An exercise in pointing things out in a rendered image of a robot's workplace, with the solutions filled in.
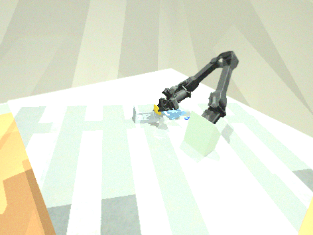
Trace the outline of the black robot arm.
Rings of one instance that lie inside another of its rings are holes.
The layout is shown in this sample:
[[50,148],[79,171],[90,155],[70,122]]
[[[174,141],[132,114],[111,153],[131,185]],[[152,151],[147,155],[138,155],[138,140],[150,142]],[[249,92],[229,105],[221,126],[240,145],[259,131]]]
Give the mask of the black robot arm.
[[[222,62],[219,62],[219,59],[222,58]],[[226,116],[226,106],[227,106],[227,87],[231,78],[231,73],[239,64],[239,59],[237,58],[234,51],[227,51],[221,53],[218,57],[211,59],[211,61],[203,67],[196,75],[191,76],[180,82],[178,85],[165,88],[162,93],[167,98],[174,98],[178,93],[181,97],[181,100],[186,99],[187,97],[191,98],[191,92],[193,92],[198,86],[199,83],[213,72],[216,68],[223,68],[218,86],[214,92],[210,92],[208,106],[203,114],[203,118],[207,119],[213,124],[216,124],[220,117]]]

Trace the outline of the yellow plate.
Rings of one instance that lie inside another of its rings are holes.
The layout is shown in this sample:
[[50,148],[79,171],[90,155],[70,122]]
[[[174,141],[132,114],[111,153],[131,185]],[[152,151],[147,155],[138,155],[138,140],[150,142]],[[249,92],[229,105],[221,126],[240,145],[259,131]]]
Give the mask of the yellow plate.
[[153,109],[154,109],[154,111],[155,111],[156,114],[158,114],[158,115],[161,114],[161,112],[158,112],[158,109],[159,109],[159,108],[158,108],[158,106],[157,106],[156,104],[154,104],[154,108],[153,108]]

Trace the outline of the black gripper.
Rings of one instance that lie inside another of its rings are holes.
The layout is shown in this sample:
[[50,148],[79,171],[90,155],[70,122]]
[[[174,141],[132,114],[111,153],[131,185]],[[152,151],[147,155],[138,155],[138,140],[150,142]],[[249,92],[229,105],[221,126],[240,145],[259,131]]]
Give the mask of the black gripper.
[[170,110],[177,110],[179,108],[179,103],[181,103],[181,97],[178,93],[175,93],[176,95],[174,98],[159,98],[159,104],[158,106],[158,112],[164,112],[164,111],[170,111]]

